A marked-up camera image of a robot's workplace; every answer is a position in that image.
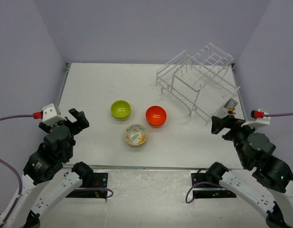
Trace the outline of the lime green bowl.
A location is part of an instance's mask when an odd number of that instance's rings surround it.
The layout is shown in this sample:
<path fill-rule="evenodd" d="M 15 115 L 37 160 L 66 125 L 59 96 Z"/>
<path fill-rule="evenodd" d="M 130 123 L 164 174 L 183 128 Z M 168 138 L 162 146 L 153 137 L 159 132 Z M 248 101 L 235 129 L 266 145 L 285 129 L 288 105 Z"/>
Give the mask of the lime green bowl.
<path fill-rule="evenodd" d="M 114 119 L 117 120 L 117 121 L 125 121 L 125 120 L 127 120 L 127 119 L 130 117 L 130 114 L 127 115 L 127 116 L 114 116 L 114 115 L 113 115 L 113 117 L 114 117 Z"/>

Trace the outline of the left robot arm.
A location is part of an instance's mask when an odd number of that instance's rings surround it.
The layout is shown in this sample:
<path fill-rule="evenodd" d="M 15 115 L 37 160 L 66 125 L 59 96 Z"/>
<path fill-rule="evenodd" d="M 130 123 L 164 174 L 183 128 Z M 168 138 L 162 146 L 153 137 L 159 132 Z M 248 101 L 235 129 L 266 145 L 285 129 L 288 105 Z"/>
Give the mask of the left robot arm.
<path fill-rule="evenodd" d="M 73 157 L 74 136 L 89 127 L 83 111 L 72 108 L 69 113 L 76 119 L 70 121 L 62 117 L 53 106 L 43 108 L 41 112 L 31 114 L 34 119 L 41 119 L 40 129 L 46 132 L 39 145 L 26 163 L 23 174 L 0 159 L 0 163 L 10 168 L 16 175 L 19 187 L 11 202 L 0 214 L 0 228 L 38 227 L 41 216 L 79 186 L 87 187 L 93 181 L 93 170 L 84 162 L 76 163 L 60 186 L 52 194 L 40 197 L 40 193 L 63 165 Z"/>

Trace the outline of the olive green bowl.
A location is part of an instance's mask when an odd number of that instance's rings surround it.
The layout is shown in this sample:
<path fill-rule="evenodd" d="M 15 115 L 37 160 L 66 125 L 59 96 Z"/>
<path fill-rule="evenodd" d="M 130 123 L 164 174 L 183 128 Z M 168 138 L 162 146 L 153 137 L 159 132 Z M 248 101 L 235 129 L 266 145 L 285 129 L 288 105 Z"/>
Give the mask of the olive green bowl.
<path fill-rule="evenodd" d="M 115 101 L 111 105 L 111 114 L 114 116 L 127 116 L 131 114 L 131 106 L 124 100 Z"/>

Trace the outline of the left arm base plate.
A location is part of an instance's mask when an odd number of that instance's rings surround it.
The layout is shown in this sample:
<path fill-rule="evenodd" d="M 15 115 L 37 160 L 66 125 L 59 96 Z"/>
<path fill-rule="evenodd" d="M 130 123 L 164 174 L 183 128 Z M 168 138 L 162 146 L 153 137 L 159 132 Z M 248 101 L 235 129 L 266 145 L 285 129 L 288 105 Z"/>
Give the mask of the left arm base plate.
<path fill-rule="evenodd" d="M 88 177 L 83 179 L 83 184 L 80 188 L 107 188 L 108 173 L 94 172 Z M 107 199 L 109 193 L 104 190 L 85 190 L 85 191 L 73 191 L 69 193 L 67 198 L 83 198 L 83 199 Z"/>

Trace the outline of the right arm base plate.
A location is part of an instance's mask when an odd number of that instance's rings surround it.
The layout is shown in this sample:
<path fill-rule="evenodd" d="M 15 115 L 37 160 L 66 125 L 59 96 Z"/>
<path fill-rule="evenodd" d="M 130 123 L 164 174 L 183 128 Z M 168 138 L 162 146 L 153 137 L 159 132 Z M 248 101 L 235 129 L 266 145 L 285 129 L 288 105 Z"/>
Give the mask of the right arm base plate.
<path fill-rule="evenodd" d="M 200 182 L 210 182 L 217 184 L 207 176 L 205 170 L 201 172 L 191 173 L 192 185 Z M 201 184 L 193 189 L 193 197 L 195 199 L 222 199 L 222 198 L 237 198 L 237 195 L 225 188 L 215 187 L 209 184 Z"/>

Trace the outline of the orange bowl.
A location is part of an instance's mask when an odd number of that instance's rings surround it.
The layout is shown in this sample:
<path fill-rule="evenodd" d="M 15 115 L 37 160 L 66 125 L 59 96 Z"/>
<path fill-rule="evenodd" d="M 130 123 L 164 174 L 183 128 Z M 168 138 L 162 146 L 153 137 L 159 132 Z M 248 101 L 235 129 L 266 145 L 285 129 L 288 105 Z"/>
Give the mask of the orange bowl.
<path fill-rule="evenodd" d="M 166 122 L 167 113 L 161 106 L 151 106 L 145 113 L 146 121 L 153 125 L 160 125 Z"/>
<path fill-rule="evenodd" d="M 160 124 L 160 125 L 153 125 L 152 123 L 149 123 L 149 122 L 148 122 L 148 124 L 152 128 L 160 128 L 160 127 L 162 127 L 164 125 L 164 123 L 163 124 Z"/>

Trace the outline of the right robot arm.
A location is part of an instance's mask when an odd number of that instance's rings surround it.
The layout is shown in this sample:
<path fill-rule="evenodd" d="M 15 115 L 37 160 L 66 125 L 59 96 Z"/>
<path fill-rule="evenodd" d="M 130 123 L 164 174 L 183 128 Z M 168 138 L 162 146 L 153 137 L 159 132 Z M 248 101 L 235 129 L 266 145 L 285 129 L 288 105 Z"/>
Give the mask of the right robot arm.
<path fill-rule="evenodd" d="M 221 186 L 235 193 L 264 215 L 270 228 L 293 228 L 293 172 L 289 165 L 273 155 L 276 146 L 263 133 L 257 133 L 242 119 L 232 115 L 211 118 L 211 133 L 218 134 L 223 129 L 229 131 L 222 136 L 231 141 L 243 169 L 252 172 L 252 177 L 271 195 L 264 196 L 251 187 L 240 183 L 226 166 L 213 163 L 206 172 L 206 181 L 212 186 Z"/>

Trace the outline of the tan bowl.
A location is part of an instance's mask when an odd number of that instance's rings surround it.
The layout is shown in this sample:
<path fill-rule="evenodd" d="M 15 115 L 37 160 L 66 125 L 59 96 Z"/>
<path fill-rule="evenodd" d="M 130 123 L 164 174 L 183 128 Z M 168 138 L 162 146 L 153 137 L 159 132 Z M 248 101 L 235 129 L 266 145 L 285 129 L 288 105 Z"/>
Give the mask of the tan bowl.
<path fill-rule="evenodd" d="M 124 139 L 130 143 L 143 143 L 148 140 L 148 130 L 144 125 L 132 124 L 124 132 Z"/>
<path fill-rule="evenodd" d="M 128 145 L 130 145 L 131 147 L 140 147 L 142 145 L 144 145 L 146 142 L 142 142 L 142 143 L 130 143 L 127 142 Z"/>

